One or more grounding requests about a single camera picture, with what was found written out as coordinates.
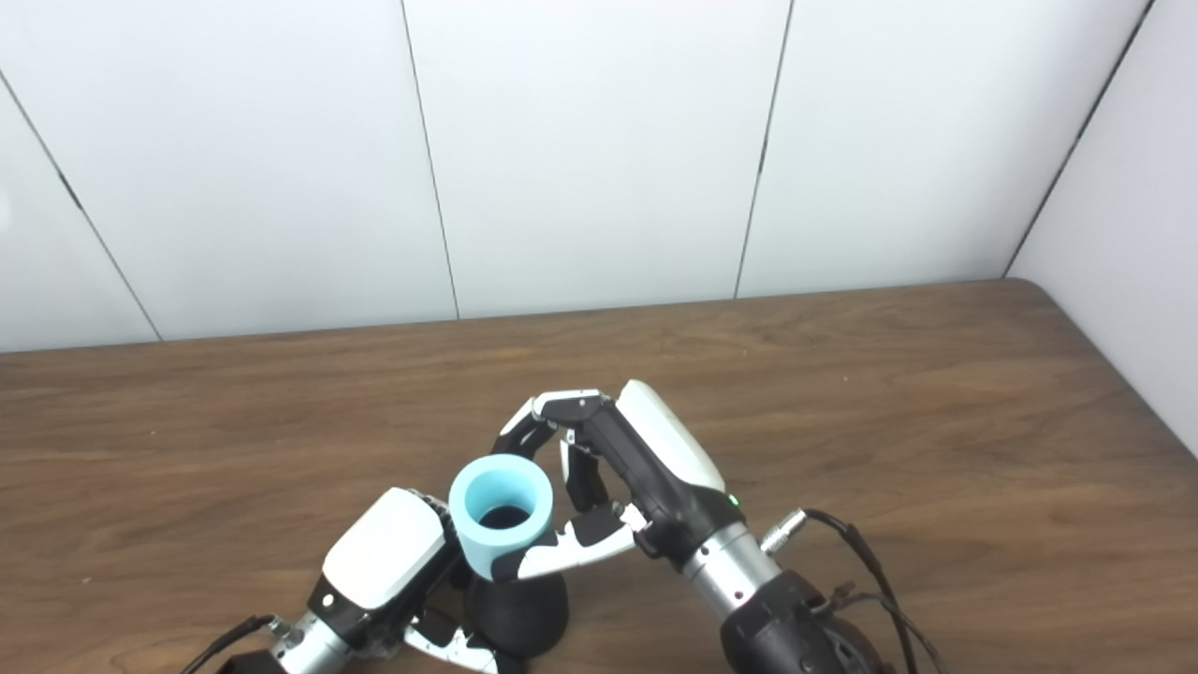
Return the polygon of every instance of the white wall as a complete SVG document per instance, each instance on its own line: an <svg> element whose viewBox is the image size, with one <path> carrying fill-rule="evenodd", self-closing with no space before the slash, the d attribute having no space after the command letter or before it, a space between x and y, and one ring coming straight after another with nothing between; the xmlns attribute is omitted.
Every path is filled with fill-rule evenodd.
<svg viewBox="0 0 1198 674"><path fill-rule="evenodd" d="M739 295L1000 275L1140 0L797 0Z"/></svg>
<svg viewBox="0 0 1198 674"><path fill-rule="evenodd" d="M730 298L786 0L407 0L464 316Z"/></svg>
<svg viewBox="0 0 1198 674"><path fill-rule="evenodd" d="M391 0L5 0L0 71L165 339L454 317Z"/></svg>
<svg viewBox="0 0 1198 674"><path fill-rule="evenodd" d="M173 340L998 275L1143 2L791 7L0 0L0 72Z"/></svg>
<svg viewBox="0 0 1198 674"><path fill-rule="evenodd" d="M1011 274L1198 453L1198 4L1157 0Z"/></svg>
<svg viewBox="0 0 1198 674"><path fill-rule="evenodd" d="M0 83L0 352L153 340Z"/></svg>

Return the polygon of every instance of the robotic arm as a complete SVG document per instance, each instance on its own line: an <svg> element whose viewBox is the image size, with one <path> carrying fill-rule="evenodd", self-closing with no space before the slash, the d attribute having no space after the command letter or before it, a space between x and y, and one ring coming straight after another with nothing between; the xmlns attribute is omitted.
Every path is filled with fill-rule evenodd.
<svg viewBox="0 0 1198 674"><path fill-rule="evenodd" d="M335 674L403 644L473 672L522 674L522 662L425 606L460 559L444 504L392 488L328 551L303 618L272 621L278 643L229 658L219 674Z"/></svg>
<svg viewBox="0 0 1198 674"><path fill-rule="evenodd" d="M629 382L618 400L597 390L536 396L491 454L531 460L559 429L565 490L581 515L563 532L497 558L496 581L591 564L635 546L670 560L698 590L722 621L725 656L739 674L848 673L806 603L811 587L758 545L707 453L648 385ZM630 504L607 498L599 460L628 485Z"/></svg>

